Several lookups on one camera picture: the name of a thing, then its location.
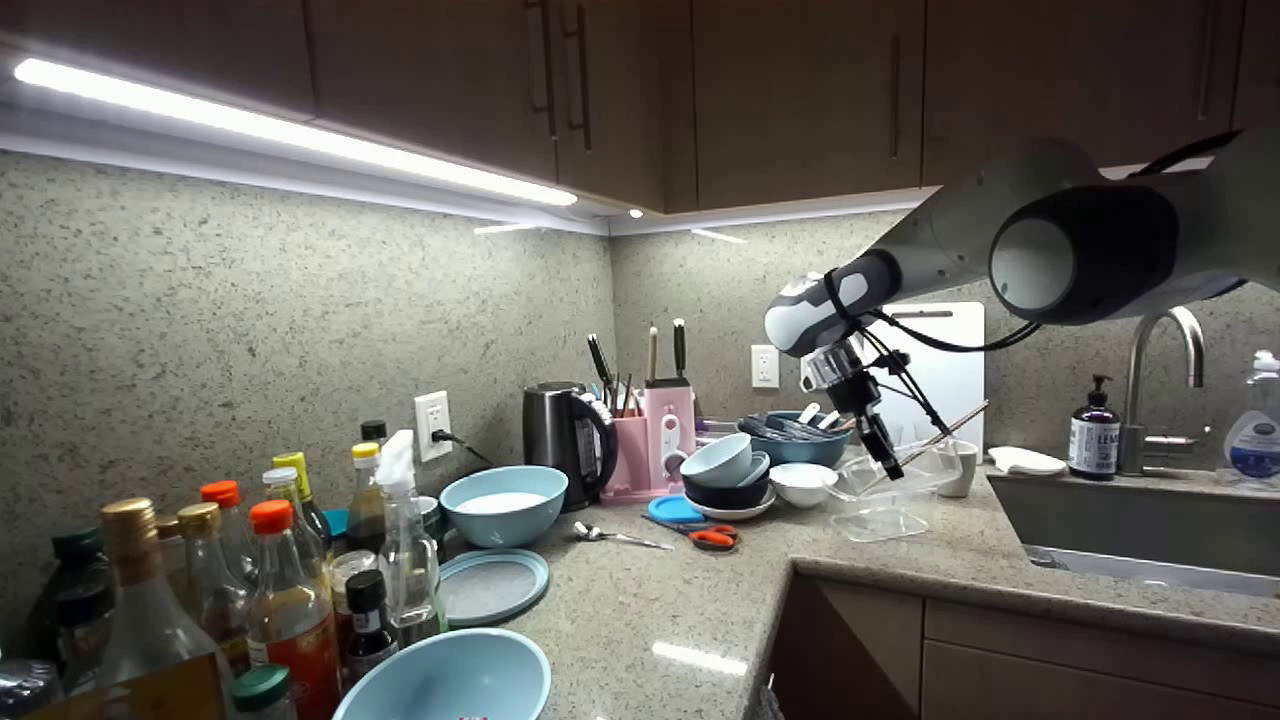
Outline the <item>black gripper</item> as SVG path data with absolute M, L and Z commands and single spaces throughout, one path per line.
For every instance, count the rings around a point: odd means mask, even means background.
M 865 452 L 883 468 L 888 481 L 902 481 L 902 456 L 882 420 L 882 385 L 868 363 L 851 352 L 850 340 L 818 347 L 804 359 L 804 375 L 818 390 L 833 399 L 843 425 L 862 435 Z

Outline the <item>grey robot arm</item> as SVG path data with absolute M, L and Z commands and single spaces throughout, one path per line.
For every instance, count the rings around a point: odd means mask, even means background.
M 902 481 L 876 378 L 850 347 L 888 305 L 985 281 L 1030 326 L 1155 315 L 1242 282 L 1280 286 L 1280 125 L 1191 143 L 1109 178 L 1067 139 L 1030 139 L 954 178 L 856 261 L 783 282 L 765 337 L 821 355 L 821 387 L 872 461 Z

